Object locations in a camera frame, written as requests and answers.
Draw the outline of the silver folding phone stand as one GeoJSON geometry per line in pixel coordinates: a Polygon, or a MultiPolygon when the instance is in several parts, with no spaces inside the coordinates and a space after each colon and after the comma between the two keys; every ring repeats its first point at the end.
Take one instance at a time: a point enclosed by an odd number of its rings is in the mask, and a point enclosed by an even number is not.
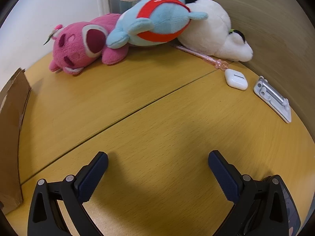
{"type": "Polygon", "coordinates": [[[288,99],[284,98],[274,87],[272,87],[267,79],[263,76],[259,76],[253,91],[287,124],[292,122],[291,107],[288,99]]]}

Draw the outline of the brown cardboard box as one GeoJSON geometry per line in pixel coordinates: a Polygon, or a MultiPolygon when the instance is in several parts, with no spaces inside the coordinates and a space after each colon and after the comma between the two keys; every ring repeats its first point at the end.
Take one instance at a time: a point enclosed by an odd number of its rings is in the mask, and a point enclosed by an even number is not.
{"type": "Polygon", "coordinates": [[[19,135],[31,89],[25,71],[19,68],[1,90],[1,210],[4,214],[23,202],[19,176],[19,135]]]}

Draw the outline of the white earbuds case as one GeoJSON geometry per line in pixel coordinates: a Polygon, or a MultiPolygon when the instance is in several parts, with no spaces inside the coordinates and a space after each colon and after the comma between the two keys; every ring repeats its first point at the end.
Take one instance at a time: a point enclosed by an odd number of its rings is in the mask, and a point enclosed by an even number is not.
{"type": "Polygon", "coordinates": [[[226,69],[224,76],[228,86],[243,91],[248,88],[248,82],[241,72],[233,69],[226,69]]]}

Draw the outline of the pink crystal pen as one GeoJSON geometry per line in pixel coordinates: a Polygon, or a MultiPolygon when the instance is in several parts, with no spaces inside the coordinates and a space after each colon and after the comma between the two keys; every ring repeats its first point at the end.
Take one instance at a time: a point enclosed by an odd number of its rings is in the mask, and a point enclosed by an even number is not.
{"type": "Polygon", "coordinates": [[[173,47],[175,47],[178,50],[181,50],[183,52],[186,52],[188,54],[194,55],[198,58],[201,58],[203,61],[213,65],[216,69],[220,69],[222,71],[225,71],[226,69],[229,68],[229,64],[226,61],[223,61],[221,59],[214,59],[210,56],[198,53],[196,51],[190,50],[186,47],[183,47],[181,45],[173,45],[173,47]]]}

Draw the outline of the pink bear plush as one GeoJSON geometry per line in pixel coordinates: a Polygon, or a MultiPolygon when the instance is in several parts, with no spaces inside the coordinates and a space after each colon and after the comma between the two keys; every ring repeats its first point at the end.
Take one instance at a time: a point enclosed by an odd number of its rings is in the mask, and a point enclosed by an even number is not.
{"type": "Polygon", "coordinates": [[[76,22],[66,27],[57,25],[47,39],[54,41],[49,70],[62,70],[69,75],[78,75],[98,58],[105,65],[122,61],[127,56],[129,46],[110,49],[106,45],[108,35],[115,28],[120,16],[109,13],[89,22],[76,22]]]}

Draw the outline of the white dog plush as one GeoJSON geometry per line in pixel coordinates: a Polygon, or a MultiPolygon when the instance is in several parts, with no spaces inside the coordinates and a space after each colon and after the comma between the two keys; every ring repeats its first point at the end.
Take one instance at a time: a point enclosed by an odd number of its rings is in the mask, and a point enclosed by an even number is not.
{"type": "Polygon", "coordinates": [[[208,18],[192,21],[178,36],[179,42],[195,52],[231,61],[247,62],[253,50],[244,34],[231,27],[223,7],[213,0],[185,0],[192,12],[206,12],[208,18]]]}

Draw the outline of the blue dolphin plush red vest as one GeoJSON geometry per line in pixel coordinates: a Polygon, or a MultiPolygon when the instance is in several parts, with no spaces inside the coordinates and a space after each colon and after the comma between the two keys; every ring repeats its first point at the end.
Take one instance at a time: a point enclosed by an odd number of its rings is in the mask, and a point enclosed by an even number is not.
{"type": "Polygon", "coordinates": [[[106,45],[154,46],[177,38],[192,20],[205,20],[206,12],[192,12],[185,0],[141,0],[120,15],[106,45]]]}

